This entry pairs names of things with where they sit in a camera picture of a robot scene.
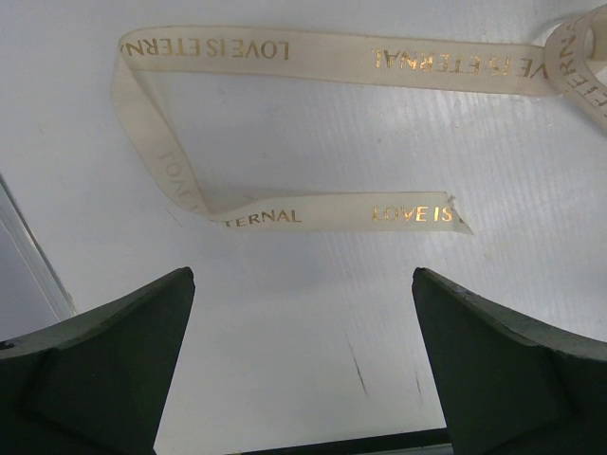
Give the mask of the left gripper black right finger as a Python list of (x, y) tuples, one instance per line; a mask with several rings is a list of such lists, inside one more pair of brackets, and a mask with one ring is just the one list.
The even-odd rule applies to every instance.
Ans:
[(414, 306), (456, 454), (603, 454), (606, 344), (429, 268)]

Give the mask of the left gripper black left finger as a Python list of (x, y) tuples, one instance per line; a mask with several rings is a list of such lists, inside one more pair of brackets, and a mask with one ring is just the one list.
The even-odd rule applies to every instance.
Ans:
[(1, 343), (4, 454), (151, 454), (194, 297), (178, 268)]

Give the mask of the cream printed ribbon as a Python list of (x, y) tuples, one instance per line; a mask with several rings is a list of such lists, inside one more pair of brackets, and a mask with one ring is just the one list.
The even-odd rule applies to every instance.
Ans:
[(265, 75), (323, 82), (531, 97), (560, 94), (606, 122), (606, 10), (556, 27), (544, 45), (374, 37), (258, 27), (146, 27), (120, 38), (111, 102), (163, 193), (238, 232), (452, 231), (469, 233), (444, 191), (270, 197), (211, 211), (143, 72)]

